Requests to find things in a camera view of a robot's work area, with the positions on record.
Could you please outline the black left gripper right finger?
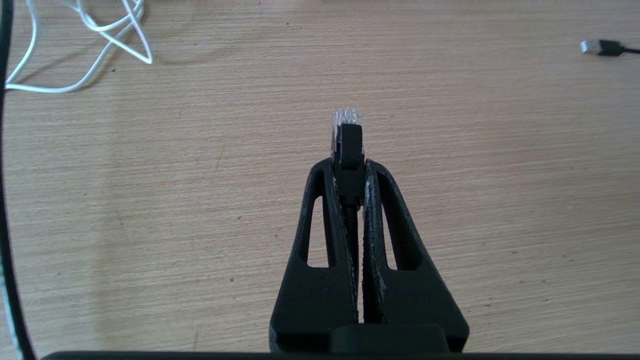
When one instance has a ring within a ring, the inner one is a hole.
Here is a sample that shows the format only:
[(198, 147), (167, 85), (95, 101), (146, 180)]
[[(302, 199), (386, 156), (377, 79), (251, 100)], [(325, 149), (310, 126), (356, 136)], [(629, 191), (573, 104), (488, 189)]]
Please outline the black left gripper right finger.
[(437, 326), (448, 351), (461, 353), (469, 325), (425, 248), (397, 182), (365, 163), (363, 310), (365, 325)]

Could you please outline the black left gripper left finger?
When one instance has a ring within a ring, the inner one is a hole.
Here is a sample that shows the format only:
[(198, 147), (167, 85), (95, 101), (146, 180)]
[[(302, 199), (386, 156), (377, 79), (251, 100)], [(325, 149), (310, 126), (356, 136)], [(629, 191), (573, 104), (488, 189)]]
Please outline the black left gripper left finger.
[[(358, 322), (358, 286), (330, 158), (311, 167), (294, 241), (269, 322), (273, 353), (326, 353), (334, 330)], [(322, 201), (328, 265), (308, 264), (314, 203)]]

